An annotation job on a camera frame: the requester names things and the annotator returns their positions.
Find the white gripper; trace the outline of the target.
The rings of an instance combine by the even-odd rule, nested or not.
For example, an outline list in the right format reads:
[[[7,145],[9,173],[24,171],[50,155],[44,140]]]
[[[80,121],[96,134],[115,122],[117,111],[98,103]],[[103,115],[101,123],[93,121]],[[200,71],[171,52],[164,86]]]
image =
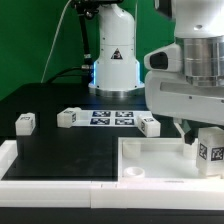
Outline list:
[[[187,120],[224,126],[224,87],[196,87],[179,74],[150,71],[145,77],[145,100],[153,114],[174,118],[188,145],[195,142],[198,131]]]

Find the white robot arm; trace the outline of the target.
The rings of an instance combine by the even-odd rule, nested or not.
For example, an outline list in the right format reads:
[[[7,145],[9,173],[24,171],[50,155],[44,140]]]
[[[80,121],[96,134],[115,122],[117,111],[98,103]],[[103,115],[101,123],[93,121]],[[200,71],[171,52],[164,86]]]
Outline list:
[[[99,0],[100,54],[90,91],[125,95],[144,90],[156,115],[224,126],[224,0],[153,0],[175,22],[174,42],[144,57],[139,77],[135,25],[118,1]]]

